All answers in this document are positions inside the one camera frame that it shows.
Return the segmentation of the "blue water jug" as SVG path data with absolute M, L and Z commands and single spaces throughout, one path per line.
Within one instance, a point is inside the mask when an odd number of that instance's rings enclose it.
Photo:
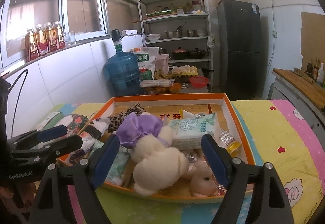
M 119 29 L 111 31 L 116 54 L 104 64 L 103 73 L 115 96 L 134 96 L 142 93 L 138 58 L 132 52 L 123 52 Z

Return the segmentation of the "black refrigerator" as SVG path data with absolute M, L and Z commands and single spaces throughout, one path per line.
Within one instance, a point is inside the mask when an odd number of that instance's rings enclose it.
M 220 89 L 230 100 L 250 100 L 258 90 L 262 33 L 259 7 L 222 0 L 217 7 Z

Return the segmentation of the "red drink bottles row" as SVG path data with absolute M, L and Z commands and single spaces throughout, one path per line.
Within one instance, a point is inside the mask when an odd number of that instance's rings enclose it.
M 24 43 L 28 62 L 66 47 L 63 28 L 58 20 L 28 29 Z

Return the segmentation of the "small tissue pack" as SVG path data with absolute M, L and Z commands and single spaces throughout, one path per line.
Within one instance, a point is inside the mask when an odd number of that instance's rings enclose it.
M 130 157 L 129 149 L 120 146 L 105 181 L 119 187 L 123 186 L 126 181 L 124 174 Z

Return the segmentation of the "cream bear purple dress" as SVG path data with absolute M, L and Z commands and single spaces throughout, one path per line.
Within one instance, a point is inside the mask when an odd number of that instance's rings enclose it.
M 173 131 L 155 115 L 129 114 L 116 131 L 121 146 L 130 149 L 136 193 L 144 197 L 174 185 L 188 170 L 188 158 L 172 145 Z

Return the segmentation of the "black white printed pouch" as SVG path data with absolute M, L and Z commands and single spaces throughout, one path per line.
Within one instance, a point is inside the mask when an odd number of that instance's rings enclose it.
M 81 148 L 71 152 L 66 159 L 68 164 L 76 164 L 87 157 L 93 150 L 102 147 L 99 139 L 107 132 L 110 118 L 93 119 L 80 133 L 83 140 Z

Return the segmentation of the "green white tissue box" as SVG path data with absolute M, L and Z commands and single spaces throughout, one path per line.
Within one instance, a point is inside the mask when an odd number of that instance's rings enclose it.
M 49 114 L 42 122 L 40 122 L 35 129 L 36 130 L 46 130 L 53 128 L 62 118 L 64 114 L 59 111 L 52 112 Z

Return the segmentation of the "pink plush toy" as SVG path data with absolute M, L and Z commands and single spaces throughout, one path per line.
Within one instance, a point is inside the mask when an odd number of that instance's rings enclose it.
M 204 157 L 200 157 L 194 152 L 187 153 L 186 157 L 189 161 L 189 167 L 182 177 L 190 181 L 193 197 L 218 197 L 226 193 L 226 189 L 217 182 Z

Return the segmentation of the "white green rice bag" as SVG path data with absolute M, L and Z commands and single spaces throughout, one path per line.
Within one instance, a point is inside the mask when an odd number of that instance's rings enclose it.
M 159 47 L 131 48 L 130 52 L 137 56 L 142 80 L 154 80 L 155 62 L 159 55 Z

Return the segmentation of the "leopard print scrunchie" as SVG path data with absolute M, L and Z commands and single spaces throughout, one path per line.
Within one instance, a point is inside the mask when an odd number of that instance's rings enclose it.
M 129 114 L 134 113 L 136 116 L 139 116 L 144 112 L 145 109 L 137 103 L 134 106 L 129 107 L 125 111 L 121 111 L 117 114 L 110 116 L 107 131 L 109 133 L 113 133 L 114 131 L 116 131 Z

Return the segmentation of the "white yellow snack packet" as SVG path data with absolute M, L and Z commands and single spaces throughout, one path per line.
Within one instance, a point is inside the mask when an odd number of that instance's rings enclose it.
M 231 157 L 238 156 L 241 143 L 237 141 L 235 137 L 228 131 L 221 129 L 219 139 L 221 147 L 225 148 Z

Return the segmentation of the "red plastic basket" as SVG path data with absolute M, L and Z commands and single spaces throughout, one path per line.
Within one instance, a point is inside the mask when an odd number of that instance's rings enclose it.
M 204 76 L 193 76 L 189 78 L 189 81 L 194 88 L 198 89 L 206 87 L 209 83 L 209 79 Z

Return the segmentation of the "grey metal shelf rack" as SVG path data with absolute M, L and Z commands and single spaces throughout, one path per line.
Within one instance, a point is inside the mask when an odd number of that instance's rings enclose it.
M 208 0 L 138 0 L 144 45 L 158 46 L 170 66 L 196 66 L 213 88 L 213 35 Z

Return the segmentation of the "colourful cartoon table cloth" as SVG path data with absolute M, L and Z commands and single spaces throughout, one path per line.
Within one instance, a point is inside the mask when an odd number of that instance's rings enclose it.
M 114 97 L 107 103 L 63 103 L 53 111 L 98 118 L 135 103 L 169 120 L 180 119 L 181 110 L 217 113 L 221 126 L 242 142 L 239 153 L 245 162 L 275 166 L 296 223 L 307 223 L 324 198 L 324 150 L 305 119 L 286 100 L 229 101 L 224 94 L 151 95 Z M 192 198 L 185 189 L 168 198 L 142 198 L 110 183 L 96 192 L 113 223 L 210 223 L 222 200 Z

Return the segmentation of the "egg tray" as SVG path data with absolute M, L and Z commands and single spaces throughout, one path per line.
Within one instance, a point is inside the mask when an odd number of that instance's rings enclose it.
M 171 69 L 171 73 L 174 76 L 198 76 L 198 69 L 196 66 L 176 66 Z

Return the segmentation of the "green tissue pack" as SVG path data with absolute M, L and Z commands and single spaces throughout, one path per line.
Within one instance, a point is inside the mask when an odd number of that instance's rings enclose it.
M 201 148 L 201 139 L 204 135 L 215 136 L 220 132 L 220 125 L 215 113 L 197 118 L 173 119 L 168 126 L 173 131 L 173 147 L 179 150 Z

